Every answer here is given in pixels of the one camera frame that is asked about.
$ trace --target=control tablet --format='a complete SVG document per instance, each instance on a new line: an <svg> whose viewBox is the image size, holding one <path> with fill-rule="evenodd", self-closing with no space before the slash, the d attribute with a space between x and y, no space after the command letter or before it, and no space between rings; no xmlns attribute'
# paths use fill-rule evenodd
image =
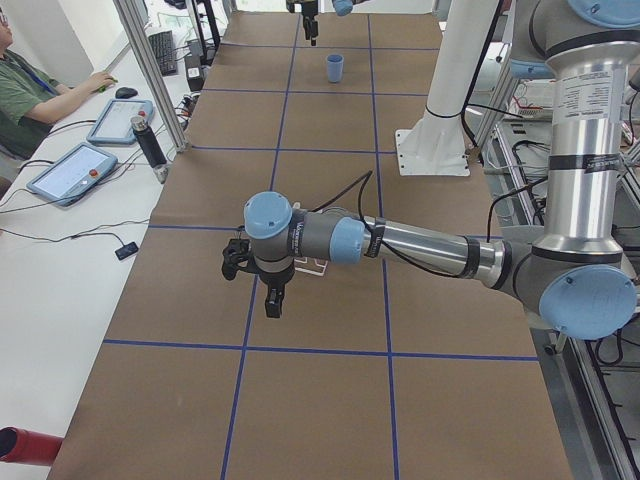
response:
<svg viewBox="0 0 640 480"><path fill-rule="evenodd" d="M144 112L151 122L153 104L149 100L112 98L87 135L94 145L131 145L136 141L131 129L131 117Z"/></svg>
<svg viewBox="0 0 640 480"><path fill-rule="evenodd" d="M118 159L81 143L27 184L27 188L57 205L70 205L106 177Z"/></svg>

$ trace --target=blue cup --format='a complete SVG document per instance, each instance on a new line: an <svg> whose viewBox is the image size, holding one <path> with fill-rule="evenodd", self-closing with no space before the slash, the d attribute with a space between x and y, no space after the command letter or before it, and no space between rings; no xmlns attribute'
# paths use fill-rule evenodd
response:
<svg viewBox="0 0 640 480"><path fill-rule="evenodd" d="M343 67L344 57L339 53L332 53L327 57L327 78L331 83L338 83L342 80Z"/></svg>
<svg viewBox="0 0 640 480"><path fill-rule="evenodd" d="M344 17L353 10L353 0L333 0L333 8L339 17Z"/></svg>

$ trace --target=green shirt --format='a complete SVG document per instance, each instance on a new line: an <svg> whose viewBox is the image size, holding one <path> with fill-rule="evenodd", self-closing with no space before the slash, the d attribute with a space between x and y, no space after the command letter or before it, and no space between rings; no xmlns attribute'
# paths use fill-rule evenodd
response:
<svg viewBox="0 0 640 480"><path fill-rule="evenodd" d="M28 70L52 88L59 84L16 53L6 51L5 60L0 60L0 143L23 158L30 158L51 130L50 125L26 118L25 113L55 96Z"/></svg>

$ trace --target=person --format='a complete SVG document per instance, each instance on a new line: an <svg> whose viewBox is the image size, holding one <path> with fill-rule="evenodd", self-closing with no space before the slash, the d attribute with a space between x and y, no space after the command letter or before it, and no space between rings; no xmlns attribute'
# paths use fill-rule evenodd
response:
<svg viewBox="0 0 640 480"><path fill-rule="evenodd" d="M12 44L9 20L0 9L0 144L27 159L51 125L76 111L93 93L113 85L115 79L98 72L69 88L8 50Z"/></svg>
<svg viewBox="0 0 640 480"><path fill-rule="evenodd" d="M11 188L11 180L8 178L0 177L0 198L4 197L4 194Z"/></svg>

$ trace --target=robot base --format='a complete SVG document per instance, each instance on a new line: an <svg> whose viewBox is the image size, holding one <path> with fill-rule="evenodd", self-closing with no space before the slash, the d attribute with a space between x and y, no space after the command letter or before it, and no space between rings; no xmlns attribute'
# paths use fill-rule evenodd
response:
<svg viewBox="0 0 640 480"><path fill-rule="evenodd" d="M469 176L462 131L460 128L455 131L453 125L449 127L453 127L452 134L441 130L434 135L433 130L425 128L424 119L420 119L413 130L397 130L400 175Z"/></svg>

